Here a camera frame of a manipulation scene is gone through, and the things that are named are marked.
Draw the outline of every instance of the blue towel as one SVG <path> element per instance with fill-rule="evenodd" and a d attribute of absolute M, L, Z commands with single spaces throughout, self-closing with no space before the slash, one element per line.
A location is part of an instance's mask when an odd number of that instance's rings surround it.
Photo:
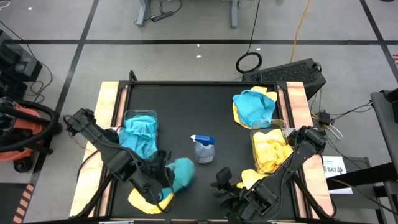
<path fill-rule="evenodd" d="M 266 95 L 258 91 L 244 90 L 241 94 L 234 95 L 233 101 L 242 124 L 252 127 L 253 122 L 257 120 L 268 120 L 270 122 L 264 124 L 262 128 L 271 125 L 275 102 Z"/>
<path fill-rule="evenodd" d="M 176 159 L 174 163 L 167 165 L 167 167 L 174 172 L 173 189 L 175 193 L 181 190 L 183 187 L 188 186 L 193 179 L 193 175 L 195 174 L 195 166 L 188 158 Z M 162 193 L 162 199 L 164 199 L 172 193 L 172 189 L 170 187 L 163 188 Z"/>
<path fill-rule="evenodd" d="M 119 143 L 133 150 L 138 156 L 147 159 L 156 148 L 157 120 L 152 116 L 137 115 L 124 122 L 119 135 Z"/>

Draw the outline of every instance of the spray bottle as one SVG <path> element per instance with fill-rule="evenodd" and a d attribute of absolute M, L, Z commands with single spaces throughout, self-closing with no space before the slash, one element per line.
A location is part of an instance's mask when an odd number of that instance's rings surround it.
<path fill-rule="evenodd" d="M 191 136 L 195 143 L 195 159 L 198 163 L 209 163 L 216 155 L 213 137 L 194 134 Z"/>

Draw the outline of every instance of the black floor stripe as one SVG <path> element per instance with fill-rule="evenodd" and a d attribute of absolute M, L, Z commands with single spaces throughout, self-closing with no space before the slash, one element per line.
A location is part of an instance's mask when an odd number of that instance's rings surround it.
<path fill-rule="evenodd" d="M 83 29 L 83 33 L 81 34 L 78 46 L 76 48 L 75 55 L 73 56 L 73 60 L 71 62 L 71 65 L 70 65 L 70 68 L 68 71 L 68 75 L 67 75 L 65 82 L 63 84 L 63 87 L 62 87 L 60 98 L 58 99 L 57 106 L 55 107 L 55 111 L 58 113 L 62 112 L 62 108 L 63 108 L 63 105 L 67 98 L 67 93 L 68 93 L 70 84 L 72 82 L 73 75 L 75 74 L 77 63 L 80 59 L 81 51 L 83 50 L 84 41 L 87 38 L 87 34 L 88 34 L 88 30 L 90 29 L 91 22 L 93 22 L 93 18 L 94 18 L 96 8 L 98 6 L 98 2 L 99 2 L 99 0 L 93 1 L 93 5 L 91 6 L 90 13 L 88 14 L 85 28 Z M 40 173 L 42 171 L 44 160 L 45 160 L 46 156 L 47 155 L 45 155 L 45 154 L 39 155 L 39 158 L 37 159 L 32 177 L 30 178 L 31 184 L 37 185 L 37 182 L 39 181 Z"/>
<path fill-rule="evenodd" d="M 81 44 L 82 40 L 7 40 L 10 44 Z M 84 40 L 83 44 L 98 45 L 154 45 L 154 44 L 249 44 L 250 40 Z M 253 40 L 253 44 L 292 45 L 293 40 Z M 387 40 L 398 45 L 398 40 Z M 298 40 L 297 45 L 381 45 L 380 40 Z"/>
<path fill-rule="evenodd" d="M 394 76 L 395 76 L 395 78 L 396 78 L 396 80 L 397 80 L 397 82 L 398 82 L 398 68 L 397 68 L 397 65 L 395 64 L 395 61 L 394 61 L 394 59 L 392 58 L 392 55 L 391 55 L 391 53 L 390 53 L 390 50 L 388 49 L 388 46 L 387 46 L 387 43 L 389 43 L 389 44 L 392 45 L 392 43 L 394 43 L 394 42 L 396 42 L 396 41 L 393 41 L 393 42 L 391 42 L 391 41 L 388 41 L 388 42 L 384 41 L 383 36 L 381 35 L 381 32 L 380 32 L 379 28 L 377 27 L 376 21 L 374 21 L 374 18 L 373 18 L 373 16 L 372 16 L 372 13 L 371 13 L 371 11 L 370 11 L 368 5 L 366 4 L 366 1 L 365 1 L 365 0 L 360 0 L 360 1 L 361 1 L 361 5 L 362 5 L 362 7 L 363 7 L 363 10 L 365 11 L 365 14 L 366 14 L 366 16 L 368 17 L 368 20 L 369 20 L 369 22 L 370 22 L 370 24 L 371 24 L 371 26 L 372 26 L 373 32 L 374 32 L 374 34 L 376 35 L 377 40 L 380 41 L 380 43 L 381 43 L 381 44 L 380 44 L 381 49 L 382 49 L 382 51 L 383 51 L 383 53 L 384 53 L 384 56 L 386 56 L 386 59 L 387 59 L 388 64 L 390 65 L 392 74 L 394 74 Z"/>

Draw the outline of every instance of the yellow cloth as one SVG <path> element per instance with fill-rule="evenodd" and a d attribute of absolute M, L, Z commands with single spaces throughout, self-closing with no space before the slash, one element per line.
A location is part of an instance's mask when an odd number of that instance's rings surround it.
<path fill-rule="evenodd" d="M 250 189 L 257 180 L 266 177 L 268 172 L 275 172 L 293 152 L 292 146 L 286 144 L 282 130 L 275 129 L 267 134 L 257 132 L 254 139 L 254 157 L 257 172 L 244 170 L 242 181 L 236 186 Z"/>
<path fill-rule="evenodd" d="M 159 206 L 162 209 L 165 209 L 167 205 L 170 203 L 170 201 L 173 198 L 173 194 L 169 194 L 167 198 L 163 199 L 160 203 Z M 129 202 L 132 206 L 138 208 L 139 210 L 145 212 L 146 214 L 160 214 L 162 211 L 159 210 L 157 205 L 153 205 L 151 203 L 148 203 L 145 201 L 145 198 L 138 192 L 138 190 L 133 189 L 132 192 L 129 195 Z"/>
<path fill-rule="evenodd" d="M 278 99 L 278 94 L 276 92 L 268 92 L 267 93 L 267 88 L 266 87 L 255 86 L 255 87 L 251 88 L 251 90 L 257 91 L 259 93 L 262 93 L 262 94 L 266 95 L 268 98 L 274 100 L 274 102 L 276 102 L 276 99 Z M 251 127 L 246 126 L 246 125 L 241 123 L 241 120 L 239 119 L 239 115 L 238 115 L 238 108 L 236 107 L 236 105 L 234 103 L 232 103 L 232 110 L 234 112 L 234 120 L 235 120 L 235 122 L 237 122 L 238 124 L 240 124 L 244 128 L 251 129 Z"/>

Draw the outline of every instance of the blue spray nozzle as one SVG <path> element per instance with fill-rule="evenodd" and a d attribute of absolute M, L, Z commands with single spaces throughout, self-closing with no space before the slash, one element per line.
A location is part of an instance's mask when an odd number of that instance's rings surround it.
<path fill-rule="evenodd" d="M 195 141 L 200 142 L 204 146 L 214 145 L 216 143 L 216 140 L 211 136 L 194 134 L 193 136 L 191 136 L 191 138 L 193 139 L 194 142 Z"/>

